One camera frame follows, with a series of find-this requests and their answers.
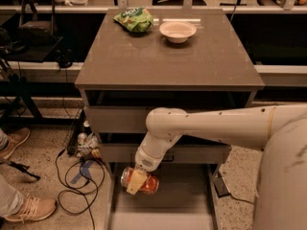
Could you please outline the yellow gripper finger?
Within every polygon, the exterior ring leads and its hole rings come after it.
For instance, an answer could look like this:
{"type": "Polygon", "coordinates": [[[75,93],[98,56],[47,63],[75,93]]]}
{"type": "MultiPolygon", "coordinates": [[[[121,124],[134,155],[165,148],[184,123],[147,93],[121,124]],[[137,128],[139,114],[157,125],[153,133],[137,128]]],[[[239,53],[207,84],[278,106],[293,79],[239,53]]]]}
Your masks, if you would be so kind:
{"type": "Polygon", "coordinates": [[[147,173],[142,170],[131,170],[129,175],[127,192],[136,195],[142,192],[147,181],[147,173]]]}

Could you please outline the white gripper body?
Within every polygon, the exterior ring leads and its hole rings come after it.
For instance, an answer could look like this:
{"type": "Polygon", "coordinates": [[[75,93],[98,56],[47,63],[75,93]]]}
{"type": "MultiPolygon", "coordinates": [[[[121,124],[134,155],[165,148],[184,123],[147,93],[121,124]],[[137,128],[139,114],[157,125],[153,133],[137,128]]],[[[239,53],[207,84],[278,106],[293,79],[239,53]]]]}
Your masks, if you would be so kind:
{"type": "Polygon", "coordinates": [[[146,172],[153,172],[160,165],[166,150],[156,146],[140,146],[135,154],[135,165],[146,172]]]}

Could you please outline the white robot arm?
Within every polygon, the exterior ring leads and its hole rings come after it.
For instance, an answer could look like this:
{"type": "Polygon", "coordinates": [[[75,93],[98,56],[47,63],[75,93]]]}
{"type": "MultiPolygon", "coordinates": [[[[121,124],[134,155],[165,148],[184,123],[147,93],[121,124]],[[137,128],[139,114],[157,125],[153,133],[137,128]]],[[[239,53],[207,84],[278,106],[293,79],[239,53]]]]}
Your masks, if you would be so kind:
{"type": "Polygon", "coordinates": [[[183,136],[264,151],[252,230],[307,230],[307,105],[188,113],[159,107],[146,118],[127,192],[134,195],[183,136]]]}

